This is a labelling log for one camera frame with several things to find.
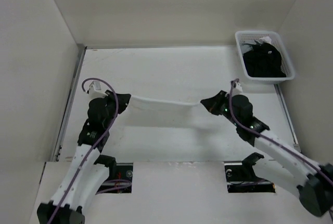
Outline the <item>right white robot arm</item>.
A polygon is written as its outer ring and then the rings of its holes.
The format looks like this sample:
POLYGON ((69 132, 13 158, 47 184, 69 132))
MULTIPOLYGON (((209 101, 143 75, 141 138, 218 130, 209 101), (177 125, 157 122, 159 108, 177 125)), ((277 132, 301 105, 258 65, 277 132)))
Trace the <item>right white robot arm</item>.
POLYGON ((243 141, 260 150, 242 161, 241 174, 245 179, 264 178, 278 185, 316 217, 332 208, 332 164, 321 165, 278 138, 253 115, 253 105, 244 95, 220 91, 201 100, 201 104, 211 114, 228 119, 243 141))

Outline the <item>white tank top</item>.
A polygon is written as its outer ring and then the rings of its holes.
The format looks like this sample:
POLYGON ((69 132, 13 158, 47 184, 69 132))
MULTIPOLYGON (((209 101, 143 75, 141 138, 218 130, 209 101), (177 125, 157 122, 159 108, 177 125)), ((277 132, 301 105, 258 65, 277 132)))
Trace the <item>white tank top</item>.
POLYGON ((158 100, 132 95, 129 106, 152 111, 186 111, 198 106, 199 103, 184 103, 177 101, 158 100))

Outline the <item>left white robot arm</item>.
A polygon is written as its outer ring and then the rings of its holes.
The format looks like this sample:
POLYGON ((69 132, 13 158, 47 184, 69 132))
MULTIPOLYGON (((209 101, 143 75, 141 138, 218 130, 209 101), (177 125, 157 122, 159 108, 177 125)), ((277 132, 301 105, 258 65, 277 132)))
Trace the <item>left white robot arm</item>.
POLYGON ((89 102, 87 119, 67 174, 48 203, 40 203, 40 223, 85 223, 85 212, 102 183, 117 175, 116 159, 102 154, 116 117, 123 113, 130 94, 97 93, 89 102))

